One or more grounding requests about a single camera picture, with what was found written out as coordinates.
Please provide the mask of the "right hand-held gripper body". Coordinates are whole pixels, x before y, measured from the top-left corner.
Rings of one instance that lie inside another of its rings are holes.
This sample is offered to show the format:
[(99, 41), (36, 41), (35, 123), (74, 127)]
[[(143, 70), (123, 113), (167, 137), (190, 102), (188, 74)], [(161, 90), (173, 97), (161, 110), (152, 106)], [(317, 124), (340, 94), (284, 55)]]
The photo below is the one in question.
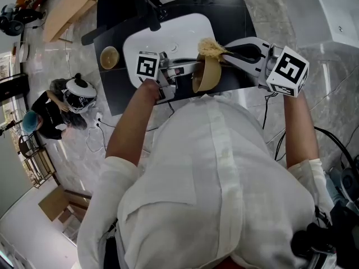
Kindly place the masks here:
[(288, 46), (260, 44), (262, 58), (258, 87), (269, 92), (298, 97), (309, 74), (309, 62)]

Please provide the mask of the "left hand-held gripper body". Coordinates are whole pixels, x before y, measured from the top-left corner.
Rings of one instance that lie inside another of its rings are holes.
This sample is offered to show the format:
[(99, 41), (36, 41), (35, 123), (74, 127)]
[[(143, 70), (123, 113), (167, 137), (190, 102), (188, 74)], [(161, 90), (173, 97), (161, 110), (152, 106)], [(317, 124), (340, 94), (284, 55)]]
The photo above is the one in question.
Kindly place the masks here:
[(159, 85), (158, 103), (173, 100), (177, 90), (175, 78), (184, 74), (180, 67), (185, 62), (185, 58), (170, 59), (166, 52), (140, 51), (136, 61), (136, 87), (145, 80), (154, 80)]

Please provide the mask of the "beige bowl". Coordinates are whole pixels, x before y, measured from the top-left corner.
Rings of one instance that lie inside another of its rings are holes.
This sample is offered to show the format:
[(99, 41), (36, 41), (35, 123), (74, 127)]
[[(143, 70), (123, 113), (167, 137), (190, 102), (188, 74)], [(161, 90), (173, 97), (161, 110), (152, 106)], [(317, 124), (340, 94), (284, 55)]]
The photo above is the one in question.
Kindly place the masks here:
[(100, 54), (100, 64), (106, 69), (112, 69), (119, 61), (119, 52), (113, 46), (107, 46)]
[(198, 55), (200, 62), (198, 68), (192, 74), (192, 89), (194, 93), (209, 91), (216, 87), (220, 81), (222, 68), (216, 58)]

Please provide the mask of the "straw scrubbing brush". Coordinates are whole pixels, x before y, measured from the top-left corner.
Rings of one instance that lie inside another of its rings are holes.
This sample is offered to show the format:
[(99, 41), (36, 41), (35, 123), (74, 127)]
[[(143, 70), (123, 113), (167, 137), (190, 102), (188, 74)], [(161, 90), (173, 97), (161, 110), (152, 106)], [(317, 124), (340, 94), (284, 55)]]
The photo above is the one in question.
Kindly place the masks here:
[(199, 41), (197, 49), (200, 55), (220, 60), (228, 51), (213, 38), (203, 38)]

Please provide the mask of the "person's left forearm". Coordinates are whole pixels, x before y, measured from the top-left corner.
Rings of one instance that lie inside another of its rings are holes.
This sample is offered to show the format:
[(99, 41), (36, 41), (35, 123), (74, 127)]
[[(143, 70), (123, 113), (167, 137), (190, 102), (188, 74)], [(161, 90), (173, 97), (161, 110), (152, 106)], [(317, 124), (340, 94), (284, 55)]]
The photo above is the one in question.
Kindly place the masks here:
[(139, 164), (146, 128), (157, 100), (159, 85), (154, 80), (145, 80), (118, 121), (109, 139), (106, 157), (118, 157), (136, 166)]

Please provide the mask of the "person's right forearm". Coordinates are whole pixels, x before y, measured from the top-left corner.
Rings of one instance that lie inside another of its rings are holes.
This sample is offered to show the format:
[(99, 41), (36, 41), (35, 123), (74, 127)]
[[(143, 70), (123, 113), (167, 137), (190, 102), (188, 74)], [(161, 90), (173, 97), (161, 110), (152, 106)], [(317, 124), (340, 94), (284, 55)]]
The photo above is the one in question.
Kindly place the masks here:
[(284, 97), (286, 163), (290, 168), (305, 160), (319, 158), (316, 131), (304, 92)]

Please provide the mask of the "white rectangular tray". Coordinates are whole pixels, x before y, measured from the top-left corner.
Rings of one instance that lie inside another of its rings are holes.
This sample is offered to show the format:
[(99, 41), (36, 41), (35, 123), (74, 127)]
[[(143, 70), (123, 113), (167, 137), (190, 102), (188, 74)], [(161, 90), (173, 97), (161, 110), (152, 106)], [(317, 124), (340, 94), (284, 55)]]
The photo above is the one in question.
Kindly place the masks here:
[(130, 35), (123, 44), (123, 54), (132, 85), (140, 86), (135, 76), (140, 51), (166, 52), (169, 59), (196, 58), (197, 45), (203, 38), (215, 36), (209, 19), (199, 13), (162, 22), (158, 31), (146, 28)]

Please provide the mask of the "black faucet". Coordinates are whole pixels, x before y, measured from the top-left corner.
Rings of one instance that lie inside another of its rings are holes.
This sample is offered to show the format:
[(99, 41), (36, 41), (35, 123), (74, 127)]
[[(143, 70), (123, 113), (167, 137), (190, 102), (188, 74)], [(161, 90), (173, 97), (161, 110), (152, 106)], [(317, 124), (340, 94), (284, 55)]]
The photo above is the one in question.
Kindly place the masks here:
[(167, 10), (163, 7), (147, 6), (147, 14), (145, 19), (150, 31), (155, 32), (161, 28), (160, 22), (167, 16)]

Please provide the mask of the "white bathtub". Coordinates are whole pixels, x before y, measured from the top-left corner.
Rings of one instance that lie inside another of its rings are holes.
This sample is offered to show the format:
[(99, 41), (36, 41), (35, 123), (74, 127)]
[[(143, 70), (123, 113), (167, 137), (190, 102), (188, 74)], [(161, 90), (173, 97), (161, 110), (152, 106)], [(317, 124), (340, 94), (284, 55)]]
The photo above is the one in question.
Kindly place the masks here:
[(283, 0), (300, 48), (359, 50), (359, 0)]

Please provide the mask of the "wooden table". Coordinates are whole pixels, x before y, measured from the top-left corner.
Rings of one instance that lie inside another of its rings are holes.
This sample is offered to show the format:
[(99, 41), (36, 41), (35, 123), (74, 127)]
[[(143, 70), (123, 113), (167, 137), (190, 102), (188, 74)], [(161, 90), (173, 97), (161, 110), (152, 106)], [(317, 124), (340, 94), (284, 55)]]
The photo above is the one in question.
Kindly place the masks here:
[(97, 0), (60, 0), (48, 13), (43, 30), (43, 41), (52, 43), (62, 39), (62, 34), (83, 14), (96, 5)]

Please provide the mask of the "person in white shirt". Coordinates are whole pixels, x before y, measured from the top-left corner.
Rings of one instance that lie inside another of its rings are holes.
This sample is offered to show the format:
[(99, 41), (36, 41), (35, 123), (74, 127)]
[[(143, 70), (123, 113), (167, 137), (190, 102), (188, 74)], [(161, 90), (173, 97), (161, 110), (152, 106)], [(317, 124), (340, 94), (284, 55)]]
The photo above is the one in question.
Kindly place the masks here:
[(109, 156), (77, 238), (81, 269), (103, 269), (114, 239), (128, 269), (213, 269), (225, 258), (253, 269), (297, 269), (294, 233), (333, 201), (319, 159), (278, 164), (257, 120), (204, 96), (167, 120), (143, 173)]

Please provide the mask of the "white round plate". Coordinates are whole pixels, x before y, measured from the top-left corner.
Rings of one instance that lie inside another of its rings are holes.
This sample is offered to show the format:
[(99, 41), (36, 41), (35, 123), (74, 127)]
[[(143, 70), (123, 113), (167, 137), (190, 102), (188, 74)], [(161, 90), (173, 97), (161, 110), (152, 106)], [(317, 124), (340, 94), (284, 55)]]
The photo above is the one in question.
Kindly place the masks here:
[(29, 44), (28, 43), (22, 43), (20, 45), (19, 49), (19, 62), (24, 63), (27, 61), (29, 56)]

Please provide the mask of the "dark low cabinet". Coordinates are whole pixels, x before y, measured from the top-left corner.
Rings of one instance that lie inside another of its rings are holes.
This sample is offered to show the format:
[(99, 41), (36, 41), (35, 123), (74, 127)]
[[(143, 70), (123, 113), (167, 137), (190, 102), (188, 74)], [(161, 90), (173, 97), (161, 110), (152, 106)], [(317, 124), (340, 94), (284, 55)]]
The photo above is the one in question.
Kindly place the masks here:
[(25, 73), (0, 78), (0, 105), (10, 98), (26, 96), (29, 90), (28, 75)]

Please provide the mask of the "black wheeled device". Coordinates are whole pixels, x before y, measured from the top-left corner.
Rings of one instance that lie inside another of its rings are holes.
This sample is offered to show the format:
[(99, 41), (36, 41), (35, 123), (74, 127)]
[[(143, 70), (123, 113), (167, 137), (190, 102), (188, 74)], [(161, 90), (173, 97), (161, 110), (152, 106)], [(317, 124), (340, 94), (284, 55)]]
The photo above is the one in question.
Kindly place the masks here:
[(24, 32), (26, 24), (42, 20), (46, 14), (46, 11), (7, 4), (0, 10), (0, 30), (8, 36), (19, 36)]

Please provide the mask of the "black metal chair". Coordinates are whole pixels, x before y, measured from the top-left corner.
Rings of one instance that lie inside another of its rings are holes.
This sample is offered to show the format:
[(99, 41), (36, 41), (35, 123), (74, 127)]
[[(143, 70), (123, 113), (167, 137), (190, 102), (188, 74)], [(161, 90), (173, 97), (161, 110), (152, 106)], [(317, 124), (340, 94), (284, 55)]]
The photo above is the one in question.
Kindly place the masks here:
[(36, 145), (34, 135), (19, 137), (18, 147), (25, 172), (33, 187), (39, 188), (55, 173), (55, 167), (44, 146)]

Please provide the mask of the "black body-worn rig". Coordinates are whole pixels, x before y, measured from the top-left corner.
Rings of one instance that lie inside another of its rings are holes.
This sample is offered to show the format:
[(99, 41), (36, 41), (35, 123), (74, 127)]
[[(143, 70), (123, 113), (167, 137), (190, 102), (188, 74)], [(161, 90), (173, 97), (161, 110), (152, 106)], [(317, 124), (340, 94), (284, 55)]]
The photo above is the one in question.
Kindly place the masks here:
[(359, 269), (359, 215), (338, 203), (328, 218), (315, 206), (314, 222), (293, 235), (291, 250), (305, 269)]

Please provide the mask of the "person's red clothing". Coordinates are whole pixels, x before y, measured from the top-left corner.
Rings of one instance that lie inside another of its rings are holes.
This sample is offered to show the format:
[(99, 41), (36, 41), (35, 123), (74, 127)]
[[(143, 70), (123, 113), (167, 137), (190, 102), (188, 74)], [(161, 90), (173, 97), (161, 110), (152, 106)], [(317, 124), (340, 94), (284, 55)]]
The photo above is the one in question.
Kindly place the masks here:
[(242, 269), (242, 267), (236, 264), (231, 257), (228, 257), (213, 269)]

